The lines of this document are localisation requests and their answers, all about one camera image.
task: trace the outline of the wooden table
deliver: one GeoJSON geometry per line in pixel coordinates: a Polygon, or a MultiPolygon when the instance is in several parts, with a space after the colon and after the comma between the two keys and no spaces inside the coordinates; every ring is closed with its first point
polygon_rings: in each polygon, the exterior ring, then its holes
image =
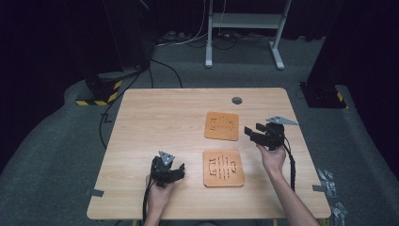
{"type": "MultiPolygon", "coordinates": [[[[296,121],[284,89],[129,89],[104,156],[95,186],[104,192],[91,197],[92,219],[140,219],[145,177],[158,151],[176,156],[172,170],[185,163],[185,177],[176,182],[163,219],[285,218],[276,193],[263,169],[261,155],[244,134],[244,126],[267,123],[280,115],[296,121]],[[243,103],[231,99],[240,97],[243,103]],[[239,115],[238,141],[204,137],[209,111],[239,115]],[[202,153],[235,149],[241,154],[245,184],[209,188],[203,184],[202,153]]],[[[299,126],[285,125],[296,161],[295,191],[316,218],[328,218],[330,209],[299,126]]],[[[290,181],[287,157],[283,173],[290,181]]]]}

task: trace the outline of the black and yellow striped base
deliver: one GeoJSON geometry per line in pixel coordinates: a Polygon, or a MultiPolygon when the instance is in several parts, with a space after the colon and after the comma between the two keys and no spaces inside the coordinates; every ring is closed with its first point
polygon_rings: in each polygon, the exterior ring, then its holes
{"type": "Polygon", "coordinates": [[[103,84],[103,98],[95,97],[91,92],[85,90],[75,101],[78,105],[109,105],[117,98],[121,84],[122,81],[103,84]]]}

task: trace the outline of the square coaster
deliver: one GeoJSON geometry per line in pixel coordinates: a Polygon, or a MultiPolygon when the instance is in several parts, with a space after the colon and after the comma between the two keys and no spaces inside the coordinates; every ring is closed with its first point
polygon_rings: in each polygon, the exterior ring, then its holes
{"type": "Polygon", "coordinates": [[[205,123],[205,137],[238,140],[238,115],[208,112],[205,123]]]}
{"type": "Polygon", "coordinates": [[[209,187],[243,186],[244,171],[237,150],[203,152],[203,183],[209,187]]]}

